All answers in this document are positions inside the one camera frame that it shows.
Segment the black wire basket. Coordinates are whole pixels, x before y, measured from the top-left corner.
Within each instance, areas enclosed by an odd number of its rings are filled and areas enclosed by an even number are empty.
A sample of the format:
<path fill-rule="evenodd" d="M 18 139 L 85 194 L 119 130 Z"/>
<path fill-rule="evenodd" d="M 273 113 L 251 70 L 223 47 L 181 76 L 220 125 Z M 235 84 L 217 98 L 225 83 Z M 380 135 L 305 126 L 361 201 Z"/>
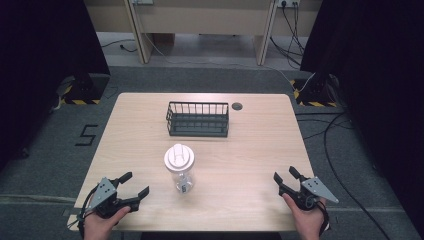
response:
<path fill-rule="evenodd" d="M 170 101 L 166 120 L 170 136 L 227 137 L 229 104 Z"/>

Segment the person's right hand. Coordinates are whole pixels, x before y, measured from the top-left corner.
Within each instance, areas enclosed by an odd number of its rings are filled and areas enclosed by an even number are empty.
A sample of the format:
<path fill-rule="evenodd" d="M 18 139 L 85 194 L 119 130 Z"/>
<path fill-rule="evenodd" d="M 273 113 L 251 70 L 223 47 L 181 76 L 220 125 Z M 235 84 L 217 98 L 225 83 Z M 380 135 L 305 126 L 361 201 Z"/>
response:
<path fill-rule="evenodd" d="M 282 195 L 285 203 L 292 212 L 295 228 L 301 240 L 320 240 L 320 229 L 324 223 L 324 215 L 318 208 L 303 211 L 286 193 Z"/>

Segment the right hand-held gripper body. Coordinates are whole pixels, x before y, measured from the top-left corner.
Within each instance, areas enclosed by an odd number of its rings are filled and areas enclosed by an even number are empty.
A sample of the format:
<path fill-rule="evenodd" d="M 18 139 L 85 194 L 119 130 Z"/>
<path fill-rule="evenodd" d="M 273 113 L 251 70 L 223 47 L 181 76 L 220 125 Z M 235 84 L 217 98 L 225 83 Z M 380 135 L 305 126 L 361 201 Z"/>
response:
<path fill-rule="evenodd" d="M 301 210 L 312 210 L 317 206 L 321 198 L 338 203 L 339 199 L 318 178 L 300 178 L 300 190 L 295 191 L 283 182 L 279 184 L 279 194 L 288 194 Z"/>

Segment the black curtain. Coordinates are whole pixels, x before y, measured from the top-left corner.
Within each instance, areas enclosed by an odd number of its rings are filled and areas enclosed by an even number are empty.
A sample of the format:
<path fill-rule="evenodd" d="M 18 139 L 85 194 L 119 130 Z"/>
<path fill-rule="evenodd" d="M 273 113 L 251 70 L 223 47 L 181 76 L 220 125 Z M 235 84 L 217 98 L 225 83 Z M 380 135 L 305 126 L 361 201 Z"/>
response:
<path fill-rule="evenodd" d="M 424 0 L 322 0 L 301 68 L 338 78 L 374 163 L 424 238 Z"/>
<path fill-rule="evenodd" d="M 38 130 L 65 78 L 108 72 L 84 0 L 0 0 L 0 171 Z"/>

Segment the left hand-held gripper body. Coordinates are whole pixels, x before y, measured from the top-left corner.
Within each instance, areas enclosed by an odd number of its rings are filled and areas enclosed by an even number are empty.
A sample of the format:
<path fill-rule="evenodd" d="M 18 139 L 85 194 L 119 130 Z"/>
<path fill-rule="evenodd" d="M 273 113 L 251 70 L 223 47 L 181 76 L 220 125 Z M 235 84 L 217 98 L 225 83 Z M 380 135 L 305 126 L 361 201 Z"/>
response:
<path fill-rule="evenodd" d="M 130 212 L 139 210 L 139 202 L 131 203 L 130 199 L 120 199 L 117 197 L 117 179 L 111 180 L 103 177 L 95 189 L 91 203 L 87 211 L 94 211 L 100 217 L 107 219 L 112 217 L 123 207 L 130 207 Z"/>

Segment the black stand base striped tape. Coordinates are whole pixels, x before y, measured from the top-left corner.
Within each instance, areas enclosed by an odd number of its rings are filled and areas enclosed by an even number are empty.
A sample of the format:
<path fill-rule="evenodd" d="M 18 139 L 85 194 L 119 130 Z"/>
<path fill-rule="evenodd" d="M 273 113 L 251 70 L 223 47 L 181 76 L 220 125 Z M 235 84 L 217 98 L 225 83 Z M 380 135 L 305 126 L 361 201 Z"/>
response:
<path fill-rule="evenodd" d="M 60 95 L 61 104 L 97 105 L 103 96 L 110 76 L 89 74 L 85 79 L 71 77 L 65 82 L 64 92 Z"/>
<path fill-rule="evenodd" d="M 298 105 L 313 107 L 337 106 L 326 77 L 313 73 L 306 78 L 295 78 L 290 81 L 290 84 Z"/>

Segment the person's left hand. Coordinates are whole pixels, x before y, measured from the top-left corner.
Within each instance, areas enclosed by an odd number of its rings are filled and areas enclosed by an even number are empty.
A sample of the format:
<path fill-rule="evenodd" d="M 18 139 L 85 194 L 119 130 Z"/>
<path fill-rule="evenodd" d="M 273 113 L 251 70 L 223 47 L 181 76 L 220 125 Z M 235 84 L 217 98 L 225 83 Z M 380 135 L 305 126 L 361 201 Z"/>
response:
<path fill-rule="evenodd" d="M 123 207 L 112 217 L 104 219 L 96 212 L 90 212 L 84 220 L 84 240 L 108 240 L 115 225 L 129 212 L 130 207 Z"/>

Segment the beige desk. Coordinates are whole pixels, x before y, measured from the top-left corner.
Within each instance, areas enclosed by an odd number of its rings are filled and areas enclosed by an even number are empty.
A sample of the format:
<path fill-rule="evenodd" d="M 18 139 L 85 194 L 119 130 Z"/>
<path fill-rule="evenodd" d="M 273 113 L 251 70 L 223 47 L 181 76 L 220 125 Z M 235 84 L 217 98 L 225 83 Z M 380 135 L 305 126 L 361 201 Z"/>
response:
<path fill-rule="evenodd" d="M 98 32 L 128 32 L 147 64 L 154 34 L 246 35 L 256 63 L 265 63 L 271 37 L 310 35 L 323 0 L 278 8 L 277 0 L 83 0 Z"/>

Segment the clear bottle with white lid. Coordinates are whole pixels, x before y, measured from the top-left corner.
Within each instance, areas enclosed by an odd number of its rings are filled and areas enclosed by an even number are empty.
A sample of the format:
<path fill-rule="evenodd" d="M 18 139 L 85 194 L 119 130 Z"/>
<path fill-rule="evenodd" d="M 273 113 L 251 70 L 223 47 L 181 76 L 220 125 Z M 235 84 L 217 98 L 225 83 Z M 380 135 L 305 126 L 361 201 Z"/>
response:
<path fill-rule="evenodd" d="M 193 150 L 177 143 L 170 147 L 164 155 L 164 164 L 172 175 L 177 190 L 181 194 L 188 193 L 194 186 L 192 169 L 195 164 Z"/>

